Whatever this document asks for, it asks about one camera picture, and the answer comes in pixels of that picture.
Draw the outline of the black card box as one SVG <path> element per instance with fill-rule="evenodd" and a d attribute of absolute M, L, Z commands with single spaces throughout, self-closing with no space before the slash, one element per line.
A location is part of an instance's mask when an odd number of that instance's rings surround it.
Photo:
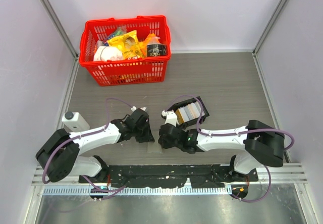
<path fill-rule="evenodd" d="M 207 117 L 209 117 L 209 112 L 206 109 L 206 107 L 205 107 L 202 99 L 200 98 L 200 96 L 197 96 L 196 98 L 197 98 L 197 100 L 195 98 L 190 98 L 190 99 L 187 99 L 187 100 L 183 100 L 183 101 L 174 103 L 170 107 L 167 108 L 167 111 L 173 111 L 173 112 L 175 112 L 178 108 L 183 107 L 183 106 L 186 106 L 189 103 L 193 103 L 193 102 L 196 102 L 197 101 L 200 104 L 200 107 L 201 107 L 201 114 L 200 114 L 200 116 L 197 119 L 194 119 L 192 121 L 189 121 L 187 123 L 183 123 L 183 124 L 180 124 L 180 125 L 177 122 L 177 127 L 185 130 L 185 129 L 187 129 L 190 126 L 196 125 L 197 122 L 199 122 L 200 124 L 202 124 L 205 121 L 205 119 Z"/>

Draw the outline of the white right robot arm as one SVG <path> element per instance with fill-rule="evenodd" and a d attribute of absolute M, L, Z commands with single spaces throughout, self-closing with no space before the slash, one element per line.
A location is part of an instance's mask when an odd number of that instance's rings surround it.
<path fill-rule="evenodd" d="M 175 147 L 190 154 L 219 149 L 239 150 L 228 168 L 233 181 L 241 180 L 261 165 L 282 167 L 284 164 L 285 134 L 257 120 L 228 130 L 182 130 L 166 123 L 160 127 L 158 143 L 164 149 Z"/>

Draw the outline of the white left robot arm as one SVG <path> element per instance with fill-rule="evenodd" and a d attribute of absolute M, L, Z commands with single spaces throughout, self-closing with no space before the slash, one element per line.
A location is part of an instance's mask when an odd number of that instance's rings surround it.
<path fill-rule="evenodd" d="M 146 108 L 133 107 L 131 111 L 123 119 L 112 120 L 95 129 L 71 133 L 65 129 L 56 130 L 35 156 L 43 168 L 43 183 L 56 183 L 73 176 L 77 176 L 80 183 L 106 182 L 109 177 L 106 162 L 98 155 L 84 157 L 84 153 L 131 138 L 139 143 L 154 142 Z"/>

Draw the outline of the grey leather card holder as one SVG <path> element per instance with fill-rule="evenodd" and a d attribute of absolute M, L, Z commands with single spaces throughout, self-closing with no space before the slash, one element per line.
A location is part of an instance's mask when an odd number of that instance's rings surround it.
<path fill-rule="evenodd" d="M 148 143 L 147 144 L 147 153 L 150 153 L 150 154 L 162 154 L 164 151 L 162 149 L 162 147 L 154 142 L 154 143 Z"/>

